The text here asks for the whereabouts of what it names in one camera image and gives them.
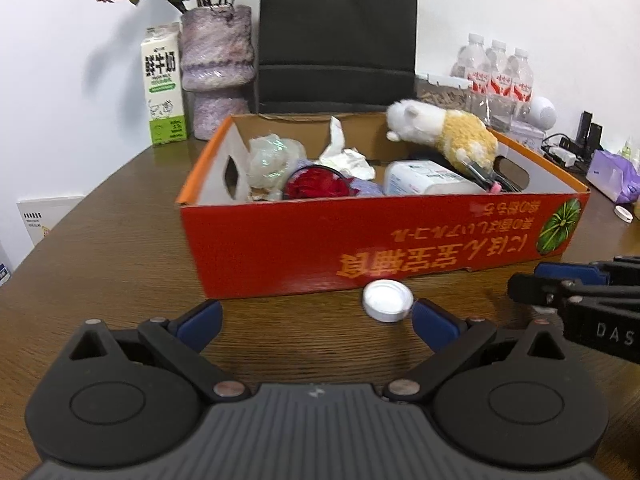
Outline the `small white round tin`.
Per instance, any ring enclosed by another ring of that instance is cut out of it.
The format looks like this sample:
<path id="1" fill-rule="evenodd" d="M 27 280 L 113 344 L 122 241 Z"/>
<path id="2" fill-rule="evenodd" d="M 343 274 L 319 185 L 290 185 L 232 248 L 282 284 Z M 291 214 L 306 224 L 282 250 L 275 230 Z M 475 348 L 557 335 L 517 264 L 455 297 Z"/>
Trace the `small white round tin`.
<path id="1" fill-rule="evenodd" d="M 626 223 L 631 223 L 632 220 L 634 220 L 634 215 L 628 209 L 620 205 L 616 205 L 614 207 L 614 214 Z"/>

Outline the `purple tissue pack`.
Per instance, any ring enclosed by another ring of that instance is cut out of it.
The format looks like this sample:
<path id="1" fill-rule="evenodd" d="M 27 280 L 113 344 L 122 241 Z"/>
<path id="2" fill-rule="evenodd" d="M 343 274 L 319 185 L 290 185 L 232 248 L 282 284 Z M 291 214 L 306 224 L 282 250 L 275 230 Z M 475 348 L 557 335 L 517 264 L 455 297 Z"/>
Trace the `purple tissue pack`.
<path id="1" fill-rule="evenodd" d="M 639 198 L 639 174 L 623 156 L 595 151 L 586 179 L 616 205 L 634 203 Z"/>

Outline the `white power adapter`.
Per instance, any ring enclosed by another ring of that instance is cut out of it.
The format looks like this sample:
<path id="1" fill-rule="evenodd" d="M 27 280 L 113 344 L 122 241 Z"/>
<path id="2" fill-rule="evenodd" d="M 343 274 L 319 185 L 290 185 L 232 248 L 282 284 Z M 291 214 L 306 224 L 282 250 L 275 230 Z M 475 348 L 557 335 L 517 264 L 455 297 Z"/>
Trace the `white power adapter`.
<path id="1" fill-rule="evenodd" d="M 576 155 L 559 145 L 553 145 L 549 148 L 548 154 L 559 166 L 568 168 L 575 165 Z"/>

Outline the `black upright device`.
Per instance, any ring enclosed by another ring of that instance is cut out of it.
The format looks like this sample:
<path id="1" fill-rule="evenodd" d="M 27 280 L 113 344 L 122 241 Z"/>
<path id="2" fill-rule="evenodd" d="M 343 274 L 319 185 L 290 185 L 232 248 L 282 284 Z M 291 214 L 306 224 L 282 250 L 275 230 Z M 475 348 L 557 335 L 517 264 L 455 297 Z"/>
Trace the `black upright device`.
<path id="1" fill-rule="evenodd" d="M 595 151 L 601 148 L 602 126 L 592 121 L 592 114 L 584 110 L 580 115 L 575 143 L 578 155 L 584 162 L 590 162 Z"/>

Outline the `white floral tin box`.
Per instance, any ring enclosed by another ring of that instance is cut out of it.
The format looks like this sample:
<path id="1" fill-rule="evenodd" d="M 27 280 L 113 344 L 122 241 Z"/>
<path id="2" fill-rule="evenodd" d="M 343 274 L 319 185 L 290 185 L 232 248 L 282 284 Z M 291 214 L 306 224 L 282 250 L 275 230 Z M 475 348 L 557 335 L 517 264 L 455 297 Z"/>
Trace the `white floral tin box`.
<path id="1" fill-rule="evenodd" d="M 546 133 L 527 122 L 511 122 L 510 129 L 506 135 L 512 140 L 529 148 L 531 151 L 542 153 L 542 142 Z"/>

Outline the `purple cloth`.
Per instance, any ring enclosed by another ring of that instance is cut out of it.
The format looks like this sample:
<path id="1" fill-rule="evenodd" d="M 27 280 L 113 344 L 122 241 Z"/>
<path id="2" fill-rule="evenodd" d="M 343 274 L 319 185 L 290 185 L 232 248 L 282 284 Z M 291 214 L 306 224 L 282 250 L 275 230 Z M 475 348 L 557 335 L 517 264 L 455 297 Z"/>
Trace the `purple cloth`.
<path id="1" fill-rule="evenodd" d="M 353 196 L 380 197 L 384 195 L 382 186 L 373 181 L 351 178 L 349 180 L 349 187 L 352 190 Z"/>

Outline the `orange cardboard box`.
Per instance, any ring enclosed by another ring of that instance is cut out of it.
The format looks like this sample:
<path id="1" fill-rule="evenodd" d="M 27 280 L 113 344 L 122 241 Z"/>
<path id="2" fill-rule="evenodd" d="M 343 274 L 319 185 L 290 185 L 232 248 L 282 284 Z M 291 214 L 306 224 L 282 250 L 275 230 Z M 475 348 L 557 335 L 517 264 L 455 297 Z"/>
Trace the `orange cardboard box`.
<path id="1" fill-rule="evenodd" d="M 323 115 L 240 115 L 205 145 L 178 195 L 206 295 L 241 298 L 361 287 L 379 278 L 506 266 L 564 252 L 588 188 L 509 138 L 499 151 L 525 169 L 519 193 L 332 197 L 256 202 L 250 140 L 274 133 L 316 158 Z"/>

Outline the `white and yellow plush toy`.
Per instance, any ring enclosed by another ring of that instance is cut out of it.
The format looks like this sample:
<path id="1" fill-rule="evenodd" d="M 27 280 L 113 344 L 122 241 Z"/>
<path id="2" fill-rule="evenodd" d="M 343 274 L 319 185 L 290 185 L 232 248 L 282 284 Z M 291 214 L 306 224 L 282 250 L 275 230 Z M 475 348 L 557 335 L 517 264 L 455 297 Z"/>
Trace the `white and yellow plush toy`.
<path id="1" fill-rule="evenodd" d="M 471 164 L 491 170 L 498 155 L 497 138 L 480 118 L 464 110 L 402 100 L 387 107 L 386 122 L 388 140 L 434 148 L 459 171 Z"/>

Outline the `clear glass jar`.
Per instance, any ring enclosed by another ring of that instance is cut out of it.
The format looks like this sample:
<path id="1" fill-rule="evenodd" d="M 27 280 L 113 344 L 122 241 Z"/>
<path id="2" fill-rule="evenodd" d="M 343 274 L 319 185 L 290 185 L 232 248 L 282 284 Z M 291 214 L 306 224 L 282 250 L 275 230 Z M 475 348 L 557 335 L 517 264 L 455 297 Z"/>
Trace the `clear glass jar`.
<path id="1" fill-rule="evenodd" d="M 506 133 L 510 130 L 516 103 L 508 96 L 488 94 L 485 100 L 485 125 L 492 130 Z"/>

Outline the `middle water bottle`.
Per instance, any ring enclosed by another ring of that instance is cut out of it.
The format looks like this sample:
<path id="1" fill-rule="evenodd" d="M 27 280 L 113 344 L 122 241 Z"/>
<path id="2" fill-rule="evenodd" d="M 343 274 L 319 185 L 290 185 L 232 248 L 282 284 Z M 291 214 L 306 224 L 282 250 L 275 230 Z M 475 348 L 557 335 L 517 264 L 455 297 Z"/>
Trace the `middle water bottle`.
<path id="1" fill-rule="evenodd" d="M 486 55 L 491 64 L 489 91 L 496 96 L 510 96 L 512 77 L 509 72 L 506 44 L 499 40 L 492 40 Z"/>

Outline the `clear container with pellets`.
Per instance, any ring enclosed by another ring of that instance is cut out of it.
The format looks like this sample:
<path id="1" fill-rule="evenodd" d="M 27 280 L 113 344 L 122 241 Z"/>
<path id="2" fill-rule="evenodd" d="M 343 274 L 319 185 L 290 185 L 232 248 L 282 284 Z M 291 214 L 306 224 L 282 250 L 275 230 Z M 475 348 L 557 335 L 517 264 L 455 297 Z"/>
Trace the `clear container with pellets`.
<path id="1" fill-rule="evenodd" d="M 472 82 L 459 77 L 416 75 L 416 99 L 444 110 L 471 109 Z"/>

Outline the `right water bottle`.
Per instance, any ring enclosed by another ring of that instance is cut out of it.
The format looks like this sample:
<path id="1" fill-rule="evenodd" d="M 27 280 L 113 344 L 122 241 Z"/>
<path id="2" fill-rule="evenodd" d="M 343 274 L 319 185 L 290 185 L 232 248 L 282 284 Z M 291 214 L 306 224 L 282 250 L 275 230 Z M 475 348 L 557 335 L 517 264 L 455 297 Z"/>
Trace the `right water bottle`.
<path id="1" fill-rule="evenodd" d="M 508 59 L 511 77 L 511 96 L 517 110 L 527 106 L 533 93 L 534 73 L 529 65 L 529 54 L 526 50 L 516 48 Z"/>

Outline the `left water bottle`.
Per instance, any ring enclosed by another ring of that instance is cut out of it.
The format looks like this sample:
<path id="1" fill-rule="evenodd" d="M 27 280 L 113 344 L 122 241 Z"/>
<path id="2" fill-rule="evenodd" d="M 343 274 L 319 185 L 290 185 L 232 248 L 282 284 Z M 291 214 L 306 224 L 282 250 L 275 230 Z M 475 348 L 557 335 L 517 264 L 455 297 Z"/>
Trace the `left water bottle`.
<path id="1" fill-rule="evenodd" d="M 461 48 L 451 76 L 463 78 L 471 83 L 471 89 L 478 94 L 488 90 L 491 76 L 491 62 L 484 50 L 484 37 L 469 34 L 468 44 Z"/>

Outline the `green white milk carton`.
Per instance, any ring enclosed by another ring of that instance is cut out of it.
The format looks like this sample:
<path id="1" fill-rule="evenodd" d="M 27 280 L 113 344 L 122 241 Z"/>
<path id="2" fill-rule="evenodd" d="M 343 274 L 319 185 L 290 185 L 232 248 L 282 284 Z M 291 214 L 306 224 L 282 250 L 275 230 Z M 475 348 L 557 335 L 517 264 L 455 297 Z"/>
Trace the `green white milk carton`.
<path id="1" fill-rule="evenodd" d="M 180 24 L 149 27 L 141 46 L 144 100 L 154 145 L 188 137 L 180 70 Z"/>

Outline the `black paper shopping bag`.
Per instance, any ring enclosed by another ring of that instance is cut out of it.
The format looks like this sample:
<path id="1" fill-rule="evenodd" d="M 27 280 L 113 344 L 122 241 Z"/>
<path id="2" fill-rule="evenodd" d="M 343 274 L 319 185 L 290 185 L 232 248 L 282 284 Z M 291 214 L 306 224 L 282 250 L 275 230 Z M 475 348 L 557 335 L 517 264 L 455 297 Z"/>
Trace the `black paper shopping bag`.
<path id="1" fill-rule="evenodd" d="M 260 0 L 257 109 L 370 112 L 414 95 L 418 0 Z"/>

